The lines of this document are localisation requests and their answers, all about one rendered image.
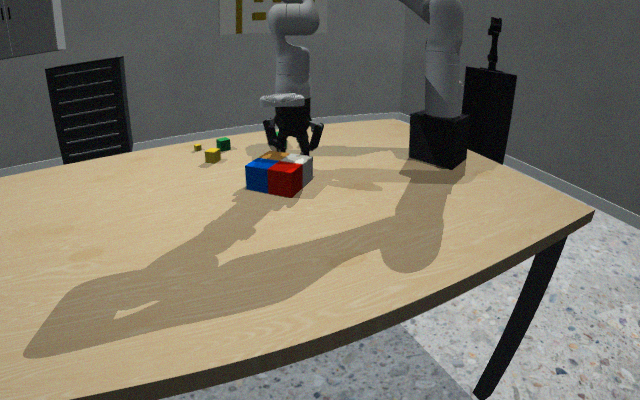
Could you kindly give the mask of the brown wood-grain cube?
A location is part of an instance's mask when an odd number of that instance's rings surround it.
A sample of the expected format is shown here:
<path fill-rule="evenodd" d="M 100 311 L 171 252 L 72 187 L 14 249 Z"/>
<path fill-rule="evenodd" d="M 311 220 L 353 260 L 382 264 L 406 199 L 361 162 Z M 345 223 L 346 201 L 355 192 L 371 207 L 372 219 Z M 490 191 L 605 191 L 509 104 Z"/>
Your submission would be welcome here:
<path fill-rule="evenodd" d="M 280 161 L 283 158 L 285 158 L 286 156 L 288 156 L 289 154 L 290 153 L 268 151 L 267 153 L 263 154 L 262 156 L 260 156 L 258 158 L 264 158 L 264 159 L 271 159 L 271 160 Z"/>

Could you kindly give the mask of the red cube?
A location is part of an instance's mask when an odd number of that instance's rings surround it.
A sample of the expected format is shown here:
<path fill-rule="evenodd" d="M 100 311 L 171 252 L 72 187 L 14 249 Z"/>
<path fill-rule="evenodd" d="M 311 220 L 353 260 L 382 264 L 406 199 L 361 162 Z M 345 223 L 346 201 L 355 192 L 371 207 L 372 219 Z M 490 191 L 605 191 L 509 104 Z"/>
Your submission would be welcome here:
<path fill-rule="evenodd" d="M 279 161 L 267 174 L 268 194 L 292 198 L 303 188 L 303 164 Z"/>

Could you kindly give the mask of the blue cube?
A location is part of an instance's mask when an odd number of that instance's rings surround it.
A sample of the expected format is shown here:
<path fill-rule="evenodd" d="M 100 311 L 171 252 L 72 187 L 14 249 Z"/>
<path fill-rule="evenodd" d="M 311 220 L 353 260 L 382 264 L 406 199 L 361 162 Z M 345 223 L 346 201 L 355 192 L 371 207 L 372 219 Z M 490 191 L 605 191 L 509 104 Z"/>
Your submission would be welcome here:
<path fill-rule="evenodd" d="M 279 161 L 257 158 L 245 165 L 246 189 L 268 193 L 267 169 L 277 162 Z"/>

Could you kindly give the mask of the yellow cube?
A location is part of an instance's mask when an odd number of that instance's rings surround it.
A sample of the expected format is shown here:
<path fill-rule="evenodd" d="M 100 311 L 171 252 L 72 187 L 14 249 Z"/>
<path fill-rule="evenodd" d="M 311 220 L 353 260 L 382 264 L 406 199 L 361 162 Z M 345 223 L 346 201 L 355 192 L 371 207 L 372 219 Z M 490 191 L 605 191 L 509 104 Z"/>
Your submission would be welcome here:
<path fill-rule="evenodd" d="M 221 160 L 221 152 L 219 148 L 210 148 L 205 151 L 206 163 L 217 163 Z"/>

